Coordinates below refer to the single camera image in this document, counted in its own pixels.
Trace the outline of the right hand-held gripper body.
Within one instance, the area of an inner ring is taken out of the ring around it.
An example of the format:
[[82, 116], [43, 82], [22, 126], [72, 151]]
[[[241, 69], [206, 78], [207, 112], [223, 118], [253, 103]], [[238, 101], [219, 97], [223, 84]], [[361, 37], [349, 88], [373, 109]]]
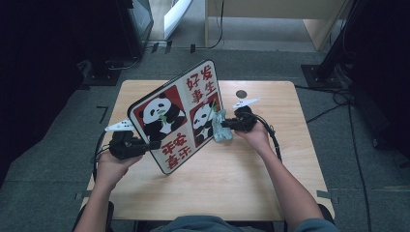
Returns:
[[233, 105], [236, 121], [233, 129], [235, 131], [251, 131], [256, 123], [256, 116], [250, 109], [252, 103], [258, 102], [259, 98], [240, 100]]

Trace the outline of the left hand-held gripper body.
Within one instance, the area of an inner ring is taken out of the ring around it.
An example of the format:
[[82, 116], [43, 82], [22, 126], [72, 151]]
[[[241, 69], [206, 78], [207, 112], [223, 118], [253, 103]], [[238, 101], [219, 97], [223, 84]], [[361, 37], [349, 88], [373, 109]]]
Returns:
[[118, 160], [126, 160], [146, 153], [147, 145], [143, 140], [133, 136], [134, 126], [129, 119], [107, 126], [104, 130], [113, 132], [108, 150]]

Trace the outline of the light blue cleaning cloth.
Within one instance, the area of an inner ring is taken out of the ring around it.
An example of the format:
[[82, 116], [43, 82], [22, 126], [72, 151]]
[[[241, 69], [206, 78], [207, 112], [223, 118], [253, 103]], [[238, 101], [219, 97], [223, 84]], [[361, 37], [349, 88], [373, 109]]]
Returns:
[[212, 119], [213, 137], [217, 143], [230, 140], [233, 135], [230, 128], [224, 128], [222, 123], [225, 121], [226, 110], [216, 112]]

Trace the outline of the person's right hand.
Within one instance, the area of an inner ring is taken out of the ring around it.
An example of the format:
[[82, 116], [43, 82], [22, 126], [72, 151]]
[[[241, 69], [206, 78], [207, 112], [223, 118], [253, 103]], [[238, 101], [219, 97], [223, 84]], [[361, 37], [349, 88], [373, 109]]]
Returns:
[[252, 147], [257, 153], [271, 152], [272, 148], [269, 143], [268, 133], [264, 126], [257, 122], [250, 131], [239, 131], [235, 133], [244, 138], [248, 145]]

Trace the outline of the person's left hand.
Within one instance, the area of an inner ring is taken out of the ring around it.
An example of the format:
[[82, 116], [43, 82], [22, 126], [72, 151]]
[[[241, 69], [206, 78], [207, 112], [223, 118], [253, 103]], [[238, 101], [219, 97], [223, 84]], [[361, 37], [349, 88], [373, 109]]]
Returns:
[[98, 161], [95, 187], [98, 190], [113, 191], [117, 183], [126, 175], [129, 168], [141, 159], [142, 156], [130, 159], [117, 159], [109, 152], [103, 152]]

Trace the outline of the black metal stand base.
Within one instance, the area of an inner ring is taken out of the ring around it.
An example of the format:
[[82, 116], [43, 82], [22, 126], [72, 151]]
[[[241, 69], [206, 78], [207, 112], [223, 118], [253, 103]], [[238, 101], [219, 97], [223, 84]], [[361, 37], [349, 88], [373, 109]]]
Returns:
[[90, 68], [86, 73], [83, 84], [86, 86], [115, 86], [121, 73], [122, 62], [108, 61], [107, 63], [89, 62]]
[[341, 88], [338, 77], [334, 74], [332, 68], [326, 68], [322, 65], [302, 65], [304, 77], [307, 86], [312, 89], [337, 89]]

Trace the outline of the person's blue-grey shirt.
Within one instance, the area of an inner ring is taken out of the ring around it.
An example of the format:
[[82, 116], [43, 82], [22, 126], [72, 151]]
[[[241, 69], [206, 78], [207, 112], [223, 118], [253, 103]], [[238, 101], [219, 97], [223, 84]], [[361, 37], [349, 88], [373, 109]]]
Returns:
[[[220, 217], [185, 216], [177, 217], [166, 225], [150, 229], [149, 232], [267, 232], [255, 226], [236, 226]], [[293, 232], [340, 232], [324, 218], [309, 218], [301, 222]]]

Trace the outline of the light wooden cabinet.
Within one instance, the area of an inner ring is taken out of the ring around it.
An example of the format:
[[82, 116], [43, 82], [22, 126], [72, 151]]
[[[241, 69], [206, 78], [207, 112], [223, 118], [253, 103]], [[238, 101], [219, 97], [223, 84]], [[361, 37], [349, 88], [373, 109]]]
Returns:
[[316, 50], [322, 50], [334, 26], [347, 18], [354, 0], [205, 0], [205, 44], [210, 16], [301, 19]]

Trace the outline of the white panel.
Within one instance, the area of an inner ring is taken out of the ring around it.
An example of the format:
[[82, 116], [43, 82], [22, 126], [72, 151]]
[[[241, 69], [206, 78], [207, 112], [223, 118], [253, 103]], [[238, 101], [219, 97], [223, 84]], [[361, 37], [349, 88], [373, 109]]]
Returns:
[[163, 38], [168, 40], [190, 8], [193, 0], [177, 0], [163, 17]]

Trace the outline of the dark curtain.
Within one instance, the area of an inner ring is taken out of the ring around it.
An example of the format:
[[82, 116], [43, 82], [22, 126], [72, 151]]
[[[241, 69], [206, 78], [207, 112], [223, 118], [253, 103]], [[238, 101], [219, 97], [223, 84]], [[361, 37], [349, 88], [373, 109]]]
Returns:
[[351, 89], [376, 146], [410, 159], [410, 0], [357, 0], [344, 41]]
[[117, 0], [0, 0], [0, 188], [83, 82], [77, 64], [106, 69], [117, 12]]

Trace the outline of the dark monitor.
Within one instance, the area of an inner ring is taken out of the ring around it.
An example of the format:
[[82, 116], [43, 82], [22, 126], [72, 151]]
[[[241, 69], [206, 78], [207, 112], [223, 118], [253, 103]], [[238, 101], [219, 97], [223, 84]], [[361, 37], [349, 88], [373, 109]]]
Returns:
[[154, 24], [149, 0], [130, 0], [129, 13], [138, 38], [145, 43]]

